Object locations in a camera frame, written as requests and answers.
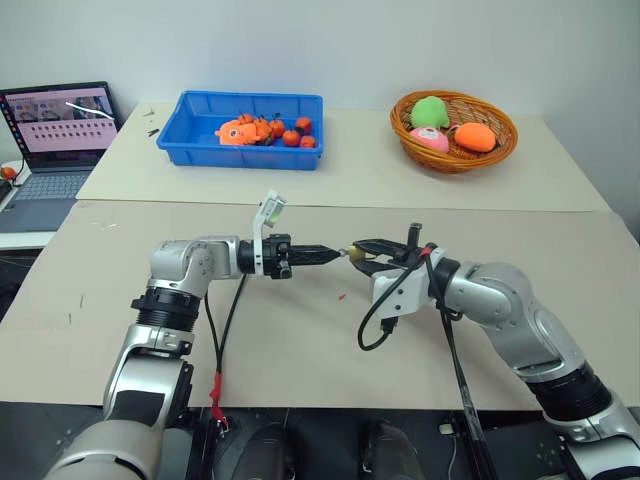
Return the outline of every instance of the red cable tie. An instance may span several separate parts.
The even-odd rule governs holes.
[[[211,397],[211,416],[217,421],[224,424],[225,427],[229,427],[227,417],[222,413],[222,409],[219,407],[220,395],[222,394],[222,373],[216,372],[215,380],[213,382],[213,390],[209,393]]]

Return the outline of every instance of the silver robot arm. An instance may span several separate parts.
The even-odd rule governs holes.
[[[593,373],[562,323],[535,298],[527,277],[502,263],[463,263],[451,274],[455,263],[440,264],[446,306],[479,324],[536,395],[547,422],[567,440],[568,467],[587,480],[603,472],[640,473],[640,425]]]
[[[406,245],[383,239],[354,242],[350,259],[371,277],[374,304],[422,253],[420,228],[412,224]],[[367,255],[391,260],[383,264]],[[461,265],[435,246],[430,258],[433,279],[422,264],[379,304],[376,313],[385,335],[388,319],[418,311],[437,297],[437,288],[448,309],[482,327],[496,352],[536,395],[545,419],[565,441],[571,478],[591,480],[605,472],[612,479],[640,476],[640,425],[593,373],[562,323],[535,298],[527,277],[504,263]]]
[[[151,255],[151,276],[104,393],[104,421],[76,437],[46,480],[151,480],[162,437],[186,410],[193,367],[183,360],[201,298],[213,280],[257,274],[291,277],[294,265],[321,265],[340,254],[322,245],[292,246],[286,234],[262,238],[284,200],[270,192],[260,204],[253,238],[201,237],[161,243]]]

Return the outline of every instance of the laptop keyboard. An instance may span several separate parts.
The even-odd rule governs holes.
[[[14,200],[49,200],[57,198],[75,198],[89,173],[75,175],[34,175]]]

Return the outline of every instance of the laptop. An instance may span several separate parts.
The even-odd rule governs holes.
[[[0,232],[55,231],[120,128],[107,83],[0,90],[0,109],[31,170]]]

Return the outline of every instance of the pink plush toy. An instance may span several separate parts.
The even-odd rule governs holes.
[[[447,139],[447,136],[437,128],[415,128],[411,130],[411,135],[434,150],[438,150],[442,153],[447,153],[449,151],[449,140]]]

